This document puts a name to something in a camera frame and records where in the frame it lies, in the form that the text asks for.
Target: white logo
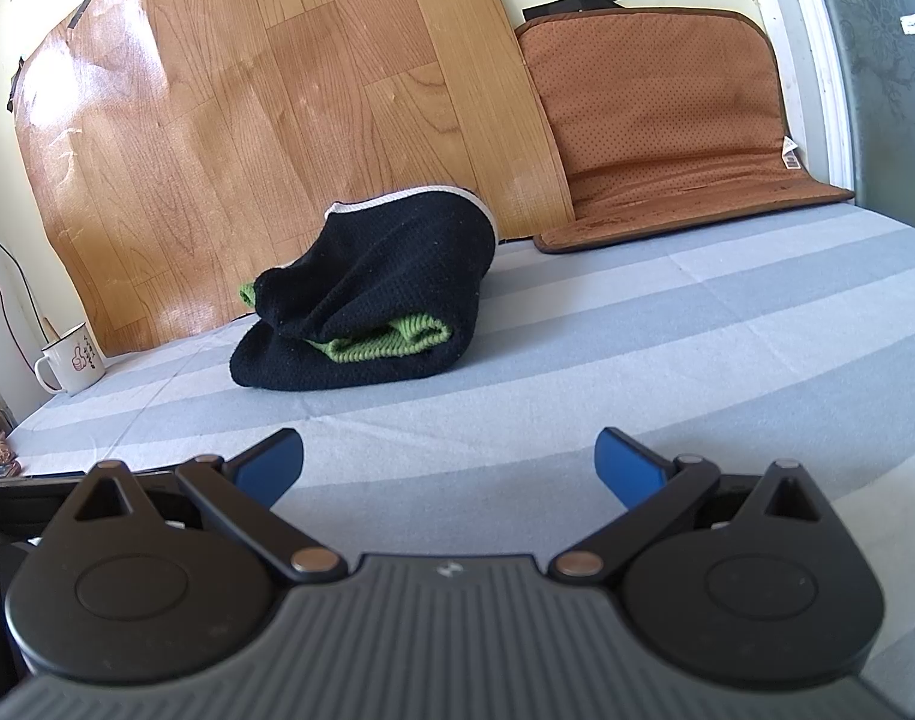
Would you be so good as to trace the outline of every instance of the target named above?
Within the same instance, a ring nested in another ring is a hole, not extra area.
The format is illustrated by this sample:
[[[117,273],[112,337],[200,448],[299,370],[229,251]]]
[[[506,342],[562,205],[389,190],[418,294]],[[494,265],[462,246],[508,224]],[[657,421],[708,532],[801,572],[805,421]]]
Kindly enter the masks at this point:
[[[437,573],[446,579],[454,579],[458,574],[464,573],[464,566],[460,565],[459,562],[454,562],[449,560],[448,562],[442,562],[441,565],[437,566]]]

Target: mug rim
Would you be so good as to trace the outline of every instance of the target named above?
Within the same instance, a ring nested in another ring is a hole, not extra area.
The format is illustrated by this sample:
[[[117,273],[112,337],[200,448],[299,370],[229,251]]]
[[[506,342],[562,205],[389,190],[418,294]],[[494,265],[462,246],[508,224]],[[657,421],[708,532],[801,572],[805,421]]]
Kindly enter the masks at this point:
[[[70,338],[72,335],[74,335],[74,333],[76,333],[78,330],[80,330],[85,325],[86,325],[86,322],[81,322],[76,327],[71,327],[70,330],[68,330],[67,333],[64,333],[62,336],[60,336],[60,338],[58,338],[57,341],[51,341],[51,343],[48,343],[47,346],[43,346],[41,348],[41,351],[46,352],[49,348],[51,348],[51,346],[57,346],[57,344],[60,343],[61,341],[66,341],[68,338]]]

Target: black knit fabric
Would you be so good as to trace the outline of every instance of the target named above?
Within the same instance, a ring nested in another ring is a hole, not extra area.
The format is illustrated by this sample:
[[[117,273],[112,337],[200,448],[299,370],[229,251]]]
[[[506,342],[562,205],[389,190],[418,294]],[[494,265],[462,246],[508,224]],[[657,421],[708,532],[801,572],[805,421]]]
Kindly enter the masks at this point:
[[[254,282],[260,319],[230,357],[230,376],[243,386],[304,391],[446,370],[473,336],[480,282],[493,259],[490,221],[450,191],[331,213],[307,254]],[[439,319],[451,337],[407,357],[365,362],[333,362],[307,343],[366,337],[410,314]]]

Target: triangular cutout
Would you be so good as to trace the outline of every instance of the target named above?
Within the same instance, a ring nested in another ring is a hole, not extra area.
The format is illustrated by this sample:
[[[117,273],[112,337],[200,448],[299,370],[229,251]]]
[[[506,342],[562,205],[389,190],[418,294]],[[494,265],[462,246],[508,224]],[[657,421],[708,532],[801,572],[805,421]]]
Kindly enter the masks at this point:
[[[120,494],[118,483],[113,479],[101,479],[94,485],[94,489],[74,519],[87,522],[91,519],[123,517],[130,512],[124,502],[124,496]]]
[[[814,509],[814,504],[796,479],[781,480],[774,497],[767,504],[766,514],[768,517],[803,519],[806,522],[816,522],[820,519],[820,514]]]

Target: mug handle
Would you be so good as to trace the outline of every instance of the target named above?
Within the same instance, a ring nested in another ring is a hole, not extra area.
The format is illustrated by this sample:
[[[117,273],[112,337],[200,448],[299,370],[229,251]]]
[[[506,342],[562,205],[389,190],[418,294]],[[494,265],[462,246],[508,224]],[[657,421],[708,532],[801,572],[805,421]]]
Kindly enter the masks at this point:
[[[41,376],[41,363],[42,362],[47,362],[47,357],[38,357],[38,360],[34,363],[34,375],[38,377],[38,384],[40,384],[43,387],[43,389],[46,389],[52,395],[59,395],[59,394],[61,394],[61,392],[67,392],[66,389],[54,389],[50,384],[47,384],[47,382],[43,380],[43,376]]]

